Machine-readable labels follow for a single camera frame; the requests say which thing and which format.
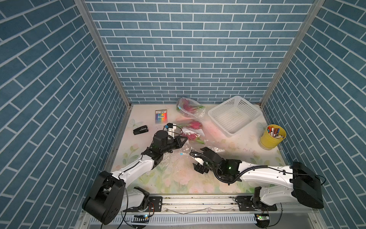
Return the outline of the clear zip-top bag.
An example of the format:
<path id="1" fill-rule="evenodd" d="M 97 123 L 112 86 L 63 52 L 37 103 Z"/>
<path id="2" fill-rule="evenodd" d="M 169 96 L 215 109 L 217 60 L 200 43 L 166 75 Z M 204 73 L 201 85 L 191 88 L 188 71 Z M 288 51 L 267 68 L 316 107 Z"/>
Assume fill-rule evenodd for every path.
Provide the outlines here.
<path id="1" fill-rule="evenodd" d="M 215 153 L 224 153 L 225 150 L 215 141 L 209 129 L 203 123 L 196 119 L 184 119 L 177 124 L 166 125 L 171 126 L 168 133 L 172 136 L 186 137 L 187 141 L 180 149 L 181 155 L 188 155 L 191 151 L 200 151 L 201 148 L 209 148 Z"/>

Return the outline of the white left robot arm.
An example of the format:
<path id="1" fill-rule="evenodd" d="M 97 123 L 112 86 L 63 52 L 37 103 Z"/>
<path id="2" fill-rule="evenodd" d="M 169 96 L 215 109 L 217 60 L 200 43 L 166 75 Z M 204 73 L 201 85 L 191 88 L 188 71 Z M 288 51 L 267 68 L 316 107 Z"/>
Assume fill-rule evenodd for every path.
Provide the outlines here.
<path id="1" fill-rule="evenodd" d="M 165 153 L 182 148 L 187 140 L 185 136 L 173 137 L 168 131 L 157 131 L 151 145 L 136 161 L 118 171 L 98 174 L 83 201 L 82 209 L 103 225 L 112 222 L 121 209 L 146 210 L 150 193 L 140 187 L 128 191 L 128 186 L 159 165 Z"/>

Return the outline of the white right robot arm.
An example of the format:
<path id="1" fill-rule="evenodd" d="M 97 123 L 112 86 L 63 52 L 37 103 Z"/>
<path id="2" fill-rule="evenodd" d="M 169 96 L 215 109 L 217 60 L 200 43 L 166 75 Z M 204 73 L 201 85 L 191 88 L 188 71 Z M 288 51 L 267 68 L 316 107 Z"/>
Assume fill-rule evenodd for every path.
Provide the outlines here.
<path id="1" fill-rule="evenodd" d="M 193 167 L 201 174 L 211 171 L 227 185 L 242 181 L 256 184 L 252 203 L 257 209 L 290 202 L 313 209 L 324 207 L 321 176 L 301 162 L 279 167 L 255 165 L 224 159 L 209 148 L 191 151 L 189 155 L 197 161 Z"/>

